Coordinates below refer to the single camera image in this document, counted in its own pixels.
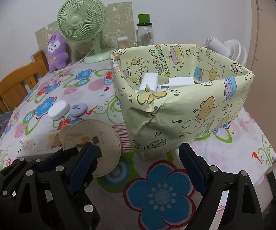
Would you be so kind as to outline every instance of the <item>storage box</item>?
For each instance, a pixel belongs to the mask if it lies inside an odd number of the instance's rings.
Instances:
[[[116,95],[132,147],[142,159],[192,142],[238,116],[254,74],[199,45],[133,47],[111,53]],[[193,76],[197,84],[136,94],[144,73]]]

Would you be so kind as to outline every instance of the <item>flower center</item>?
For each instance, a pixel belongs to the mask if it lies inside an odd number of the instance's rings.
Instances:
[[[167,204],[169,202],[170,194],[167,190],[161,189],[156,191],[154,199],[158,204]]]

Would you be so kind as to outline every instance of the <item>white fan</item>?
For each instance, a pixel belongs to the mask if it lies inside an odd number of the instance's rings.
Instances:
[[[233,39],[221,43],[217,38],[209,36],[204,42],[204,47],[220,53],[242,66],[246,65],[247,52],[238,40]]]

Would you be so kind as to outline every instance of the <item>floral tablecloth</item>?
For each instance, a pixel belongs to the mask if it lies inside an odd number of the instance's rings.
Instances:
[[[47,112],[57,101],[85,103],[80,118],[67,113],[52,121]],[[99,229],[185,228],[201,195],[195,191],[178,150],[142,162],[131,150],[120,103],[113,91],[109,60],[48,73],[15,109],[0,140],[0,170],[21,151],[60,148],[58,131],[66,124],[96,119],[110,125],[122,144],[121,159],[108,175],[93,180],[86,192],[101,215]],[[191,143],[197,155],[222,171],[246,170],[255,186],[276,155],[265,135],[242,108],[238,118]]]

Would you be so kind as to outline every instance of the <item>wooden chair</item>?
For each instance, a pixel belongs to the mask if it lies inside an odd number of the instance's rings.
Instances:
[[[48,72],[44,52],[39,51],[33,57],[35,61],[14,70],[0,82],[0,112],[13,111],[22,103],[28,94],[23,82],[32,89],[38,83],[36,74],[43,77]]]

